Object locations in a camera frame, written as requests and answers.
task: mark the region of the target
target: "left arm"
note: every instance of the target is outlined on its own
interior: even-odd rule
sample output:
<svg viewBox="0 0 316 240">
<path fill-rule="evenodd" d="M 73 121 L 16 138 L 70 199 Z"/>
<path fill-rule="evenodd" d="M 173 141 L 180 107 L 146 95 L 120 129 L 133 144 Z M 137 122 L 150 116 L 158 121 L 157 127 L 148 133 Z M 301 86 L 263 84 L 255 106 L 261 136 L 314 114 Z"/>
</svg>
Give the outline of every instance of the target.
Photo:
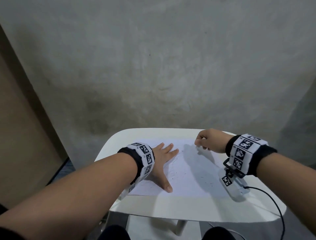
<svg viewBox="0 0 316 240">
<path fill-rule="evenodd" d="M 178 150 L 173 145 L 153 149 L 151 175 L 165 190 L 171 187 L 163 165 Z M 0 215 L 0 226 L 26 239 L 82 239 L 107 213 L 121 192 L 134 180 L 137 165 L 117 153 L 75 171 Z"/>
</svg>

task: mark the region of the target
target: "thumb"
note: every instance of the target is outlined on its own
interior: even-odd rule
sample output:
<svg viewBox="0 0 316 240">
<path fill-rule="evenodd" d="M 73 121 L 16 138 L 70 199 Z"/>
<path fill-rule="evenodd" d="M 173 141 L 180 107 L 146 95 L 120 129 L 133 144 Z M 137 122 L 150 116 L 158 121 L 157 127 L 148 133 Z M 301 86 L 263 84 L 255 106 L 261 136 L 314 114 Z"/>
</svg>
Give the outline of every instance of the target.
<svg viewBox="0 0 316 240">
<path fill-rule="evenodd" d="M 158 179 L 158 181 L 159 181 L 159 185 L 161 186 L 163 190 L 165 190 L 168 193 L 173 192 L 172 186 L 170 185 L 165 174 L 162 174 L 160 176 L 160 179 Z"/>
<path fill-rule="evenodd" d="M 208 147 L 207 145 L 207 139 L 197 139 L 197 140 L 195 140 L 195 142 L 194 142 L 194 144 L 195 145 L 197 145 L 197 146 L 202 146 L 202 147 Z"/>
</svg>

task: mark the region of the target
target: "cable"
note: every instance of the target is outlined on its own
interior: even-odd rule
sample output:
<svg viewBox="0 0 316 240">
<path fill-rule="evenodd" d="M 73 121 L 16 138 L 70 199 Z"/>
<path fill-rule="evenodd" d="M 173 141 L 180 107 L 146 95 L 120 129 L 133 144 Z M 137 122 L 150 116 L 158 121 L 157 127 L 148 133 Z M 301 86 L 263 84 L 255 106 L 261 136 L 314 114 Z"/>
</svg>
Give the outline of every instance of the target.
<svg viewBox="0 0 316 240">
<path fill-rule="evenodd" d="M 242 239 L 244 239 L 244 240 L 247 240 L 247 239 L 245 239 L 245 237 L 244 236 L 242 236 L 239 232 L 236 232 L 236 231 L 234 231 L 234 230 L 231 230 L 231 229 L 227 229 L 227 231 L 229 231 L 229 232 L 233 232 L 233 233 L 236 233 L 236 234 L 238 234 L 239 236 L 241 236 L 242 237 Z"/>
<path fill-rule="evenodd" d="M 248 188 L 257 189 L 257 190 L 262 191 L 263 193 L 267 194 L 271 198 L 271 200 L 274 202 L 274 204 L 276 205 L 277 209 L 279 210 L 279 213 L 280 213 L 280 216 L 281 216 L 281 220 L 282 220 L 282 225 L 283 225 L 283 230 L 282 230 L 282 235 L 281 235 L 281 240 L 282 240 L 283 237 L 284 237 L 284 233 L 285 233 L 285 224 L 284 224 L 284 219 L 283 219 L 281 210 L 279 209 L 279 206 L 277 205 L 277 203 L 274 201 L 274 199 L 267 192 L 261 190 L 260 188 L 256 188 L 256 187 L 248 187 L 248 186 L 244 187 L 244 189 L 248 189 Z"/>
</svg>

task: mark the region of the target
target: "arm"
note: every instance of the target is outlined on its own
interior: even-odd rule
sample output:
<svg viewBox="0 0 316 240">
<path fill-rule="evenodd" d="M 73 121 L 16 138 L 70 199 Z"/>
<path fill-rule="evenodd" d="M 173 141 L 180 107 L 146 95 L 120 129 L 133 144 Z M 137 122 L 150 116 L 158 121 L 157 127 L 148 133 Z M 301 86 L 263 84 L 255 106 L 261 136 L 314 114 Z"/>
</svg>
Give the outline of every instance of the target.
<svg viewBox="0 0 316 240">
<path fill-rule="evenodd" d="M 203 130 L 195 144 L 225 153 L 231 135 L 215 129 Z M 292 159 L 273 153 L 257 167 L 258 178 L 267 185 L 316 234 L 316 171 Z"/>
<path fill-rule="evenodd" d="M 155 165 L 151 175 L 169 191 L 163 165 L 178 150 L 170 152 L 173 145 L 162 147 L 163 143 L 153 149 Z M 32 240 L 83 239 L 136 174 L 137 165 L 131 156 L 114 154 L 69 174 L 0 215 L 0 226 Z"/>
</svg>

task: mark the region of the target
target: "wall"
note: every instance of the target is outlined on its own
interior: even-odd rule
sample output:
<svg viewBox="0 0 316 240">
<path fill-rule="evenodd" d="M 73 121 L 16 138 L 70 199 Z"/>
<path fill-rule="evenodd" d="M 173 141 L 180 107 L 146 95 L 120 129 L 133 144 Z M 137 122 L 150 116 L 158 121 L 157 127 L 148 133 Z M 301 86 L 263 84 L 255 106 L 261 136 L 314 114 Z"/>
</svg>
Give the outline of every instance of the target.
<svg viewBox="0 0 316 240">
<path fill-rule="evenodd" d="M 0 22 L 76 168 L 136 127 L 248 132 L 312 164 L 315 11 L 313 0 L 11 0 Z"/>
<path fill-rule="evenodd" d="M 67 154 L 0 27 L 0 203 L 42 189 Z"/>
</svg>

